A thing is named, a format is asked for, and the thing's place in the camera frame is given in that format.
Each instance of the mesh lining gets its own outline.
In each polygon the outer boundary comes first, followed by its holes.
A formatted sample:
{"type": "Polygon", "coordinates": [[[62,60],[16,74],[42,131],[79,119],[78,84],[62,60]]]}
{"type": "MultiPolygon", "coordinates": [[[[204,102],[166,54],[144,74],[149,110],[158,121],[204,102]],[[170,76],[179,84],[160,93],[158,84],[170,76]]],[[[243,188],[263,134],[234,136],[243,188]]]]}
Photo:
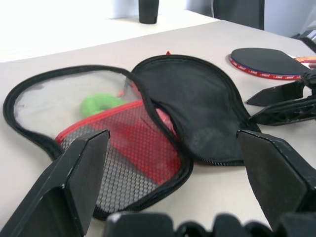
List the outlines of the mesh lining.
{"type": "Polygon", "coordinates": [[[148,116],[142,101],[84,119],[57,136],[63,149],[91,131],[109,129],[104,175],[97,207],[123,210],[171,180],[181,161],[170,141],[148,116]]]}

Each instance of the red paddle edge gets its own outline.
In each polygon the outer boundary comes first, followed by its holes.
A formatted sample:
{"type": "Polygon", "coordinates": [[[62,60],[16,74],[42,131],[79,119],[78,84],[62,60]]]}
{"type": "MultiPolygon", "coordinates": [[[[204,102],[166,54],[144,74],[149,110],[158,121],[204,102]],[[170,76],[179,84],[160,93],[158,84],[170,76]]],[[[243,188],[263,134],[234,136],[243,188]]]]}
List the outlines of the red paddle edge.
{"type": "Polygon", "coordinates": [[[276,75],[276,74],[257,72],[257,71],[251,70],[251,69],[246,68],[243,65],[239,64],[234,59],[232,59],[231,56],[229,56],[229,61],[232,63],[233,66],[235,66],[239,70],[242,70],[245,73],[251,74],[251,75],[256,76],[256,77],[273,79],[273,80],[299,80],[299,79],[301,79],[300,75],[289,76],[289,75],[276,75]]]}

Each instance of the green object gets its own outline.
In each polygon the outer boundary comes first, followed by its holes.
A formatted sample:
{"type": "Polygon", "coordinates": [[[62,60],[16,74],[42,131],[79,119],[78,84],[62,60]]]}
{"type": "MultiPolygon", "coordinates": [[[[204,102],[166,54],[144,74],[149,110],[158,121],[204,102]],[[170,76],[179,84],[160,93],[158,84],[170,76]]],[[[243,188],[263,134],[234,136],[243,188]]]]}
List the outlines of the green object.
{"type": "Polygon", "coordinates": [[[124,104],[126,104],[126,102],[120,98],[99,93],[85,98],[80,105],[80,112],[81,115],[86,118],[124,104]]]}

